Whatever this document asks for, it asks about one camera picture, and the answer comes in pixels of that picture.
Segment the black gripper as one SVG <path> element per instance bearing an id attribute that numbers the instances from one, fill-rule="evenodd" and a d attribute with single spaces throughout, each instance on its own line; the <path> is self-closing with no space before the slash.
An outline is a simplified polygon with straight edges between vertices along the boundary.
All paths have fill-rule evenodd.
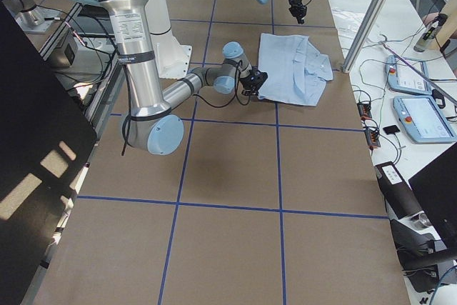
<path id="1" fill-rule="evenodd" d="M 258 96 L 258 92 L 267 78 L 268 74 L 266 72 L 260 71 L 257 67 L 253 67 L 246 76 L 240 78 L 243 87 L 241 93 L 244 96 Z"/>
<path id="2" fill-rule="evenodd" d="M 305 23 L 305 16 L 307 13 L 307 5 L 312 0 L 309 0 L 306 4 L 303 4 L 303 0 L 288 0 L 289 3 L 289 12 L 294 17 L 299 24 Z"/>

